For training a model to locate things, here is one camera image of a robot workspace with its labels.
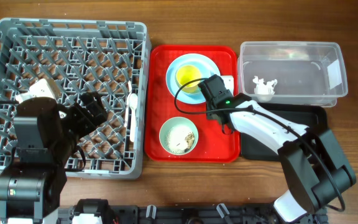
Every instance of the plate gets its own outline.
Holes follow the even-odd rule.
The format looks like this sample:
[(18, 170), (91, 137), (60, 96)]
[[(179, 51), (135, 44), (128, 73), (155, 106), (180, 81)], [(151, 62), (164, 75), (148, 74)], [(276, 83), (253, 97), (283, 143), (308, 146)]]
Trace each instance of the plate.
[[(176, 83), (177, 70), (184, 65), (193, 65), (201, 72), (202, 78), (209, 78), (211, 75), (221, 75), (216, 64), (208, 57), (200, 54), (185, 54), (176, 58), (168, 67), (166, 81), (169, 92), (172, 96), (175, 96), (179, 90), (179, 86)], [(180, 102), (188, 104), (200, 104), (205, 102), (203, 94), (198, 91), (197, 93), (185, 93), (181, 91), (178, 95)]]

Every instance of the yellow cup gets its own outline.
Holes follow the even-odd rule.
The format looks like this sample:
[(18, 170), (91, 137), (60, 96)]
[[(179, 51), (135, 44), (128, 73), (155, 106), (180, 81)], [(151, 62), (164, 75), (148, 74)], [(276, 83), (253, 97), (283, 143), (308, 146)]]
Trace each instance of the yellow cup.
[[(184, 65), (178, 69), (176, 76), (177, 76), (177, 85), (180, 88), (181, 86), (192, 80), (201, 78), (201, 72), (194, 65)], [(196, 91), (198, 91), (197, 85), (199, 83), (200, 81), (190, 83), (182, 90), (186, 93), (195, 93)]]

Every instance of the wooden surface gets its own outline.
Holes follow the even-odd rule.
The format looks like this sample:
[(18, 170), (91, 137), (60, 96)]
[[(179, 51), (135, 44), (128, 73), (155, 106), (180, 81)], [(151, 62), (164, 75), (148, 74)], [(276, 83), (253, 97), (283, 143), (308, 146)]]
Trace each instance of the wooden surface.
[[(346, 211), (330, 211), (329, 219), (330, 223), (358, 223), (358, 0), (3, 0), (3, 17), (140, 21), (147, 25), (153, 47), (218, 44), (230, 46), (237, 54), (243, 41), (337, 42), (346, 64), (349, 94), (327, 112), (329, 125), (356, 171), (357, 184), (343, 194)], [(73, 205), (80, 198), (140, 206), (272, 202), (286, 189), (276, 162), (238, 159), (232, 164), (181, 164), (153, 162), (145, 156), (143, 173), (134, 181), (70, 178), (61, 204)]]

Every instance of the clear plastic bin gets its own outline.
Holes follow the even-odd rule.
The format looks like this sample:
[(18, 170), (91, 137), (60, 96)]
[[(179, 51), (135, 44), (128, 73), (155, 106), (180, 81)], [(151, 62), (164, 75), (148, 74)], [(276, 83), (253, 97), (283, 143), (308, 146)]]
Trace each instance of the clear plastic bin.
[[(238, 60), (239, 89), (269, 103), (331, 107), (347, 95), (341, 49), (330, 42), (244, 42)], [(255, 76), (277, 79), (274, 95), (257, 95)]]

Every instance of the dish rack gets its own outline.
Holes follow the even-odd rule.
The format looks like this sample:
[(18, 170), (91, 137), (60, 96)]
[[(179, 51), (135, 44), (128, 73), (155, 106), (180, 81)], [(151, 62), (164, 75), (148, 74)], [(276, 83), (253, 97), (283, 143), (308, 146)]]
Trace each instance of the dish rack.
[[(40, 78), (52, 78), (62, 95), (58, 102), (80, 103), (79, 95), (97, 91), (108, 121), (81, 138), (86, 166), (67, 176), (136, 179), (142, 172), (144, 113), (151, 43), (140, 22), (57, 19), (0, 20), (0, 100), (14, 100)], [(138, 95), (135, 141), (124, 127), (126, 98)], [(0, 173), (17, 144), (13, 105), (0, 105)], [(80, 155), (66, 167), (81, 167)]]

